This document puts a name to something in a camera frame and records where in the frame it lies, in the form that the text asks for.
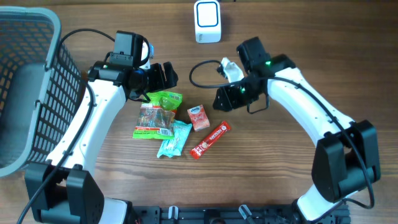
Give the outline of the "red tissue pack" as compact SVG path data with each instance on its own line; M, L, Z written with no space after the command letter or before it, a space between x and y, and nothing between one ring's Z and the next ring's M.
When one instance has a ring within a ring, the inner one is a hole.
M187 110L195 131L210 127L209 119L203 105L198 105Z

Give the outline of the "green snack bag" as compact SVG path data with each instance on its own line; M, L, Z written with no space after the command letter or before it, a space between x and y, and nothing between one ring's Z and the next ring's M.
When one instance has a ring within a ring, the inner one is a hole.
M142 103L140 113L134 128L134 139L174 138L172 124L178 107L183 101L183 95L171 91L148 93L150 101Z

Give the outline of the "red Nescafe stick sachet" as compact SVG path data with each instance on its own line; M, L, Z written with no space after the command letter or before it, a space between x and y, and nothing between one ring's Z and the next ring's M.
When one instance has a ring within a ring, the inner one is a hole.
M194 159L201 158L204 153L209 150L209 148L214 145L219 138L221 138L225 133L231 130L231 126L226 122L222 121L204 140L202 140L197 146L195 146L191 151L190 155Z

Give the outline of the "mint green pack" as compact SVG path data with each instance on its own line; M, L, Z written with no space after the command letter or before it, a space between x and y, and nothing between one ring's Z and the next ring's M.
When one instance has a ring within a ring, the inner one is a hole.
M169 158L181 156L192 126L192 124L187 124L183 121L175 120L172 124L174 138L162 141L162 144L157 153L157 158L161 158L162 156L167 156Z

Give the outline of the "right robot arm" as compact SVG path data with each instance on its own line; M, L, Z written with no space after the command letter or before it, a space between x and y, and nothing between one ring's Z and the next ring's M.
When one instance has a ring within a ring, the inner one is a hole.
M259 38L237 48L241 65L227 58L218 72L227 83L218 86L213 107L231 111L265 95L282 105L315 145L312 186L292 205L264 210L265 220L285 223L347 223L347 203L361 190L372 192L381 178L376 128L356 122L327 102L281 54L269 55Z

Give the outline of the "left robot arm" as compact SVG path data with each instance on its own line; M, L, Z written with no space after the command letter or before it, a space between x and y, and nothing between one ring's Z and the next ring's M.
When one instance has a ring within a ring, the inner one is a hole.
M148 103L150 94L178 82L170 62L151 63L153 48L136 33L119 31L114 50L89 70L85 96L69 127L43 163L25 172L29 202L39 223L139 223L127 200L107 198L93 173L109 128L128 100Z

